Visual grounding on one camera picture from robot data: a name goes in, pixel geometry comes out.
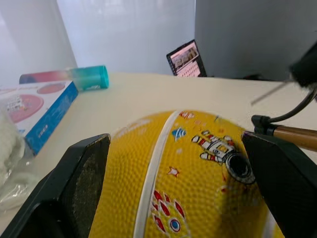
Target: yellow basketball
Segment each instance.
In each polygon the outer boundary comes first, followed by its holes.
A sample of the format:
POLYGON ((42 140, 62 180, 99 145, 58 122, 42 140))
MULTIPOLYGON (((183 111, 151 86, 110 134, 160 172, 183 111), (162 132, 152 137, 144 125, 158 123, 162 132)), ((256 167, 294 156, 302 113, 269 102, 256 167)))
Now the yellow basketball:
POLYGON ((90 238, 263 237, 268 209, 243 132, 196 111, 160 113, 120 130, 90 238))

